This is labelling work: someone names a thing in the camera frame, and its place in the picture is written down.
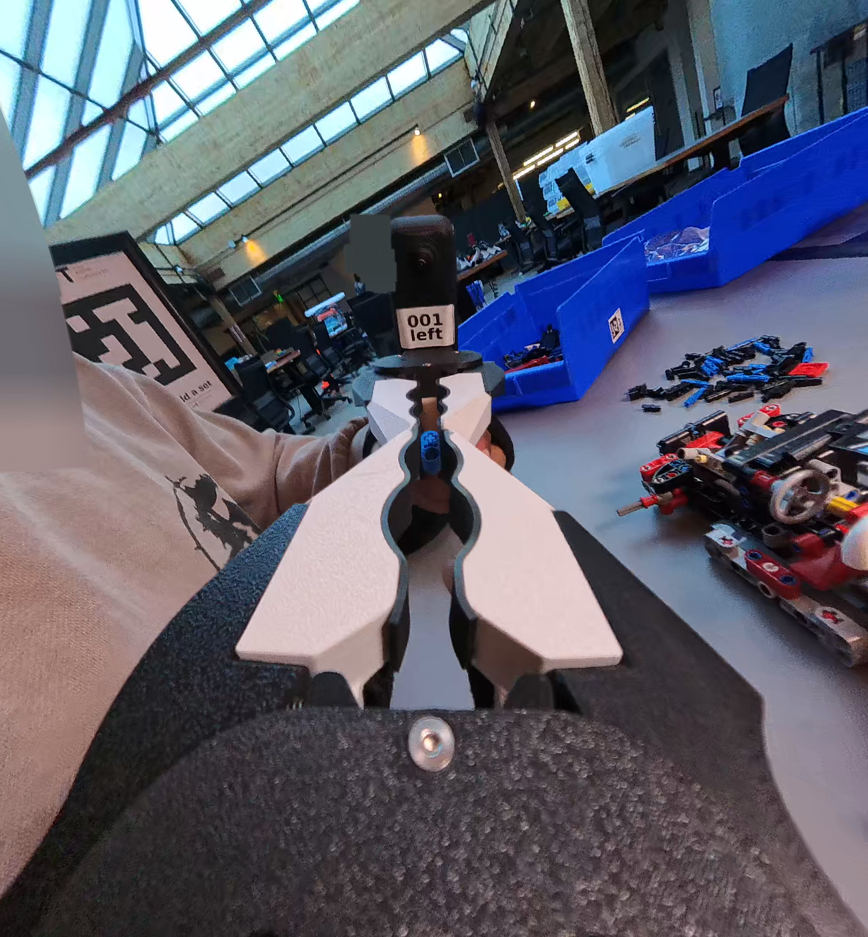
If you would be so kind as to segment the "tall glass window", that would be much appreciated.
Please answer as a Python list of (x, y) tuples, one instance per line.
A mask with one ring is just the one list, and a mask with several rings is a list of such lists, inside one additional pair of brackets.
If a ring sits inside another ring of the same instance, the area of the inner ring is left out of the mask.
[(174, 246), (209, 227), (217, 218), (263, 191), (268, 184), (288, 175), (459, 61), (469, 44), (468, 27), (454, 28), (430, 41), (421, 51), (365, 85), (322, 118), (274, 146), (263, 157), (171, 217), (148, 235), (147, 241)]
[(44, 226), (229, 100), (358, 2), (0, 1), (0, 108), (25, 169), (234, 15), (240, 23), (29, 181)]

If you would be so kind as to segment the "pile of black blue pins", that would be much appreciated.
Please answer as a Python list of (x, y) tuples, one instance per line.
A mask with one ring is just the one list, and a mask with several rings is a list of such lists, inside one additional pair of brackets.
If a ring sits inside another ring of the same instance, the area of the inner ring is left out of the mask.
[(821, 386), (829, 370), (829, 363), (818, 359), (811, 345), (784, 346), (779, 336), (761, 334), (687, 354), (676, 366), (663, 370), (660, 384), (639, 383), (621, 399), (651, 414), (671, 406), (690, 409), (754, 400), (769, 404), (798, 390)]

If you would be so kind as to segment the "red and black lego parts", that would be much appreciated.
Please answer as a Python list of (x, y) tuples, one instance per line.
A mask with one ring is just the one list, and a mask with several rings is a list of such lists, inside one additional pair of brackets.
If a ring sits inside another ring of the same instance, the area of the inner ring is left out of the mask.
[(548, 325), (536, 343), (505, 354), (502, 357), (502, 364), (505, 373), (514, 373), (555, 364), (562, 361), (562, 359), (563, 351), (559, 331)]

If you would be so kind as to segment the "black mesh office chair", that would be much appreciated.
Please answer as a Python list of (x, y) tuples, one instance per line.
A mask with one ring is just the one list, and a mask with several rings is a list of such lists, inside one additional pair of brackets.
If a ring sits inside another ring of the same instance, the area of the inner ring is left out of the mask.
[[(751, 68), (747, 73), (742, 116), (758, 111), (787, 95), (793, 57), (793, 44), (789, 44), (768, 61)], [(785, 109), (781, 107), (765, 114), (742, 134), (738, 143), (743, 157), (782, 143), (790, 138)]]

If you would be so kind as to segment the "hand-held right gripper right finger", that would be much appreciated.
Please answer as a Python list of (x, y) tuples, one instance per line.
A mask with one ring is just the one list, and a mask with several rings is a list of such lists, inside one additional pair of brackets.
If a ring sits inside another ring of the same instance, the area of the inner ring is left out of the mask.
[(449, 629), (476, 709), (524, 676), (619, 665), (623, 650), (558, 512), (458, 433), (444, 434), (459, 538)]

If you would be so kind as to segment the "row of black office chairs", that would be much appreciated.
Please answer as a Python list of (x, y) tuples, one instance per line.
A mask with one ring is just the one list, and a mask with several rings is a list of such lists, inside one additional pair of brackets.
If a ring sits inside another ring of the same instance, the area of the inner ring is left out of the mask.
[(335, 404), (351, 404), (351, 381), (375, 358), (368, 336), (343, 293), (306, 309), (302, 318), (274, 315), (257, 332), (258, 360), (276, 396), (287, 404), (301, 399), (305, 433), (328, 418)]

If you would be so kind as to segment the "wooden workbench with parts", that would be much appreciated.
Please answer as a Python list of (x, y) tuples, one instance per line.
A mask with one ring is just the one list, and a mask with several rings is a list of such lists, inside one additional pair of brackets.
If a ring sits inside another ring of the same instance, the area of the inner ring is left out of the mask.
[(456, 280), (466, 284), (477, 279), (495, 277), (496, 270), (502, 272), (502, 263), (508, 251), (502, 244), (489, 244), (470, 235), (467, 250), (456, 258)]

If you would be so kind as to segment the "person's left hand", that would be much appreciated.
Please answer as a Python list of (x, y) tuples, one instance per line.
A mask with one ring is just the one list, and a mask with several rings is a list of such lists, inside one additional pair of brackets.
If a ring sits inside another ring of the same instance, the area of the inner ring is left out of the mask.
[[(422, 399), (422, 410), (418, 418), (421, 431), (436, 431), (440, 428), (439, 402), (435, 397), (428, 396)], [(361, 455), (363, 458), (376, 448), (378, 441), (372, 435), (370, 428), (365, 428), (365, 438), (362, 442)], [(514, 444), (504, 425), (494, 419), (483, 436), (476, 443), (478, 450), (488, 455), (501, 468), (510, 470), (514, 463)], [(446, 514), (450, 509), (450, 487), (435, 476), (424, 476), (412, 484), (413, 506), (434, 514)]]

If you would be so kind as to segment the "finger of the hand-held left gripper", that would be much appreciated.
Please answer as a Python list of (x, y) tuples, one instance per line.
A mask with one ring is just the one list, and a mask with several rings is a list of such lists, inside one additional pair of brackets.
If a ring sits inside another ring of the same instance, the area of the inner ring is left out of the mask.
[(468, 441), (479, 441), (491, 422), (491, 396), (483, 376), (448, 376), (440, 379), (445, 396), (440, 401), (440, 430)]
[(367, 404), (369, 427), (374, 439), (383, 446), (417, 425), (414, 414), (416, 381), (376, 380)]

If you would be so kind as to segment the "person's left forearm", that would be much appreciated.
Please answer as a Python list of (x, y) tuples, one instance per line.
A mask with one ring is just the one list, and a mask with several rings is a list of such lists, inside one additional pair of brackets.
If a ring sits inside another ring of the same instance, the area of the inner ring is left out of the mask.
[(365, 417), (323, 437), (258, 432), (232, 421), (210, 435), (217, 451), (208, 471), (254, 525), (264, 530), (358, 465), (368, 431)]

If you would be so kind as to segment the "long wooden desk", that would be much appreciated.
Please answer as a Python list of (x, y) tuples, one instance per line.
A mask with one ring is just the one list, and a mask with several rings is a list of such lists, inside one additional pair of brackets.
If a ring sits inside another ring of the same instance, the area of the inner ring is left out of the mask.
[(725, 126), (721, 130), (718, 130), (715, 133), (696, 141), (688, 147), (667, 155), (663, 159), (657, 161), (650, 169), (643, 170), (635, 176), (623, 182), (616, 183), (608, 189), (596, 192), (596, 196), (614, 196), (617, 192), (627, 188), (628, 186), (642, 183), (644, 180), (650, 179), (651, 177), (657, 177), (660, 173), (669, 171), (676, 165), (686, 163), (687, 161), (695, 158), (703, 158), (707, 156), (712, 161), (711, 165), (714, 169), (728, 169), (730, 167), (731, 159), (729, 150), (730, 143), (739, 140), (754, 126), (765, 121), (770, 114), (782, 110), (788, 100), (788, 94), (785, 94), (776, 100), (772, 100), (761, 108), (756, 109), (756, 111), (751, 111), (734, 123)]

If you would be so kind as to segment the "clear bag of lego parts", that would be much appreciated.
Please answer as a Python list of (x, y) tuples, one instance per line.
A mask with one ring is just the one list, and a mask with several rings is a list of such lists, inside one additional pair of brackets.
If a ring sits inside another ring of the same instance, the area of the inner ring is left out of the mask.
[(646, 263), (662, 264), (705, 255), (709, 251), (709, 237), (709, 226), (686, 226), (654, 235), (644, 244)]

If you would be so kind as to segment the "blue storage bin with tag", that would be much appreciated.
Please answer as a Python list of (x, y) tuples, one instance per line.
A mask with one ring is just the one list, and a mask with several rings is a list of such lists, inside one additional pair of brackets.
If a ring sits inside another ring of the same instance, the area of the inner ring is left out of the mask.
[(497, 412), (577, 402), (650, 309), (641, 235), (531, 277), (458, 327), (459, 346), (503, 365), (506, 356), (558, 333), (557, 361), (508, 373)]

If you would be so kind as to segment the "black framed marker sign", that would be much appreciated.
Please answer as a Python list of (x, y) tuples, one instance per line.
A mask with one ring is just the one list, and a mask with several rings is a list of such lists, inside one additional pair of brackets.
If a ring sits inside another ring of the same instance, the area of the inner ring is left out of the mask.
[(50, 246), (70, 345), (95, 364), (157, 381), (183, 403), (222, 412), (239, 384), (176, 309), (127, 232)]

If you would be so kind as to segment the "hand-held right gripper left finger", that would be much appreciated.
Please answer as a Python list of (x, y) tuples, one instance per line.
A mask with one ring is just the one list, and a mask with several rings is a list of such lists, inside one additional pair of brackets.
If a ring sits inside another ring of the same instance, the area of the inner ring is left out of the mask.
[(391, 704), (410, 634), (397, 539), (419, 458), (419, 430), (404, 430), (311, 499), (237, 643), (240, 660), (337, 673), (358, 705)]

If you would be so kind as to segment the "partly built lego car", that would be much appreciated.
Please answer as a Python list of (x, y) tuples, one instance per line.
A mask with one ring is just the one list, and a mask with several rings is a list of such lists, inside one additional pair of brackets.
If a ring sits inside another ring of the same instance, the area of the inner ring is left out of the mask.
[(617, 510), (711, 521), (709, 556), (799, 621), (845, 665), (868, 663), (868, 408), (738, 419), (724, 410), (658, 442), (644, 496)]

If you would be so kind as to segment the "white plastic storage box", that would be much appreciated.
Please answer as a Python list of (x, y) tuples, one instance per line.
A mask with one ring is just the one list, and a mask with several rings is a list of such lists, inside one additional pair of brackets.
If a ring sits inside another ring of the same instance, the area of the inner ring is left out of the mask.
[(547, 204), (555, 207), (565, 199), (558, 182), (568, 170), (573, 170), (584, 187), (596, 195), (651, 169), (656, 161), (654, 140), (654, 109), (649, 106), (601, 136), (567, 144), (562, 156), (538, 176)]

